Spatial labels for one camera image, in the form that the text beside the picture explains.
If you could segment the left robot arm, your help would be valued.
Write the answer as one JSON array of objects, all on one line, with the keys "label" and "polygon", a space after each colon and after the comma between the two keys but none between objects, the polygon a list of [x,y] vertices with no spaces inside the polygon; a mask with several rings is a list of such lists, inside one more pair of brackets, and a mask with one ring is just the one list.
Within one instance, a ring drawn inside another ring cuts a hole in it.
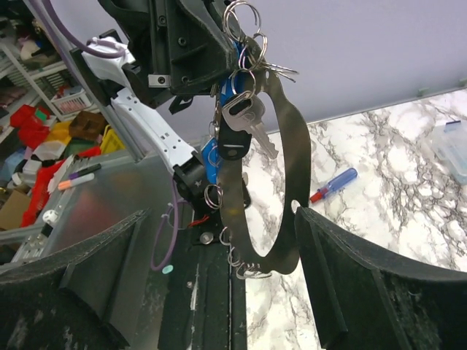
[{"label": "left robot arm", "polygon": [[202,156],[157,112],[210,93],[236,64],[223,32],[224,1],[103,1],[104,11],[128,37],[114,31],[74,50],[74,62],[98,100],[142,133],[162,157],[179,194],[201,215],[220,197]]}]

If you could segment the black tag key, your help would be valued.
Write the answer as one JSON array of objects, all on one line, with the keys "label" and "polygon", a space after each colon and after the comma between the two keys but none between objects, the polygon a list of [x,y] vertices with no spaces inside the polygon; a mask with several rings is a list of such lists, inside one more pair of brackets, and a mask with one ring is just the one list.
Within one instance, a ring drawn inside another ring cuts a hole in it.
[{"label": "black tag key", "polygon": [[278,151],[262,122],[265,112],[266,108],[259,97],[247,90],[226,101],[222,116],[233,134],[227,132],[224,137],[222,132],[219,133],[218,153],[224,160],[240,160],[248,153],[250,141],[242,132],[254,137],[270,159],[277,158]]}]

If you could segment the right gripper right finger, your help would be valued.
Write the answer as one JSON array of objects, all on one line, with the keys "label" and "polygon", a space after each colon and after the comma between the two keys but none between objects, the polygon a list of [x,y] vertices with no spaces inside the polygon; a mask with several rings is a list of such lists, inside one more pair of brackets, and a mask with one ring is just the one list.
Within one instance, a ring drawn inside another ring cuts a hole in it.
[{"label": "right gripper right finger", "polygon": [[323,349],[464,349],[466,274],[367,241],[308,208],[296,238]]}]

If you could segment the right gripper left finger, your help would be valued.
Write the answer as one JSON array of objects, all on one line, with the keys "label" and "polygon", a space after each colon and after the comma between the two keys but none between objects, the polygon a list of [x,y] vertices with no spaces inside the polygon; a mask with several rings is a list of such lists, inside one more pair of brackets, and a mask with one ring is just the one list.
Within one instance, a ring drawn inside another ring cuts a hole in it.
[{"label": "right gripper left finger", "polygon": [[150,256],[149,211],[1,274],[2,349],[128,349]]}]

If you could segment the blue tag key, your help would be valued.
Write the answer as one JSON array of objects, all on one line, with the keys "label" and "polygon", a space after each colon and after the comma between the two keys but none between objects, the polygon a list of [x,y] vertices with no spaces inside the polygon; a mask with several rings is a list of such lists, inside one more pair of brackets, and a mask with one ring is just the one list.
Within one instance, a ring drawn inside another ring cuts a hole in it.
[{"label": "blue tag key", "polygon": [[217,94],[216,111],[220,112],[228,99],[246,93],[246,98],[251,98],[252,92],[244,88],[245,81],[251,77],[251,72],[247,68],[247,47],[241,42],[233,41],[237,54],[236,69],[220,83],[220,91]]},{"label": "blue tag key", "polygon": [[207,180],[211,184],[217,184],[217,175],[222,163],[222,158],[218,153],[217,139],[211,137],[201,148],[201,156],[207,175]]}]

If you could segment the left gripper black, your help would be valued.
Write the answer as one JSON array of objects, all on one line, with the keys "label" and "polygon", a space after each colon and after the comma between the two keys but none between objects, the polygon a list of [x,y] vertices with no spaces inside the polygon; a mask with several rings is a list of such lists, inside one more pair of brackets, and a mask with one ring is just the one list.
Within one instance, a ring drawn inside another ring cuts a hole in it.
[{"label": "left gripper black", "polygon": [[234,45],[223,33],[224,1],[100,1],[120,26],[132,54],[104,78],[107,87],[128,88],[156,108],[188,108],[194,95],[210,92],[236,62]]}]

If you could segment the metal key ring plate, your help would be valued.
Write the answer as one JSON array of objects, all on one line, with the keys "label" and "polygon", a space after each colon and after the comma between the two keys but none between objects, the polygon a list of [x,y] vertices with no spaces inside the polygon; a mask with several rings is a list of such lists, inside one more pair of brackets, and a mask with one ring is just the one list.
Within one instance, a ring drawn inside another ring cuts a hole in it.
[{"label": "metal key ring plate", "polygon": [[[296,71],[266,60],[268,38],[260,29],[261,17],[255,7],[251,11],[258,27],[256,32],[248,36],[241,30],[236,9],[250,5],[248,1],[230,2],[223,13],[222,27],[232,44],[236,41],[247,47],[246,63],[251,77],[245,81],[244,88],[259,99],[261,94],[266,94],[274,107],[282,142],[281,150],[277,151],[283,155],[285,164],[285,199],[277,237],[269,252],[261,256],[252,245],[247,226],[243,158],[224,160],[220,156],[223,161],[218,171],[217,184],[208,184],[204,197],[210,208],[220,212],[223,229],[219,241],[229,248],[228,263],[238,279],[262,279],[269,277],[273,271],[289,274],[295,270],[299,253],[292,203],[296,201],[301,206],[307,206],[311,182],[311,141],[308,128],[297,107],[287,99],[280,80],[282,77],[291,79]],[[220,112],[215,110],[214,125],[213,137],[217,141],[220,139],[220,132],[224,137],[227,132],[234,134],[223,120],[222,109]]]}]

